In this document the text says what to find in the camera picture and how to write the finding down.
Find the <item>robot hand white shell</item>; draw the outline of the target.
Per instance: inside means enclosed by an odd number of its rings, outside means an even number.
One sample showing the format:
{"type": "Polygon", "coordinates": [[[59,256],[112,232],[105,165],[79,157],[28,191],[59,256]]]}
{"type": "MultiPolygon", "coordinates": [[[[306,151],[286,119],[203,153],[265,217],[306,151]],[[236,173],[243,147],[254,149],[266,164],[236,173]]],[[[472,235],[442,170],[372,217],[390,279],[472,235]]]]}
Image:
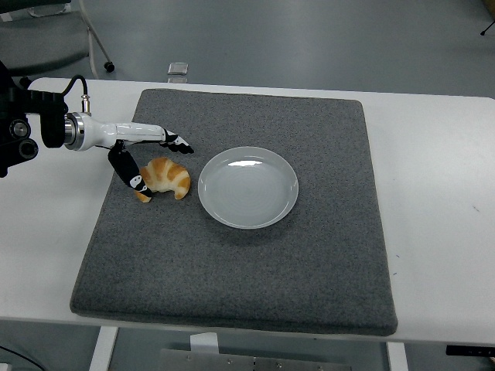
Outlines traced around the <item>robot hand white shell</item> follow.
{"type": "Polygon", "coordinates": [[[102,123],[89,114],[69,114],[64,145],[73,151],[86,151],[92,147],[109,150],[108,161],[122,182],[140,196],[150,197],[151,189],[141,176],[139,168],[126,149],[126,144],[157,143],[171,151],[192,154],[193,149],[182,137],[152,124],[102,123]]]}

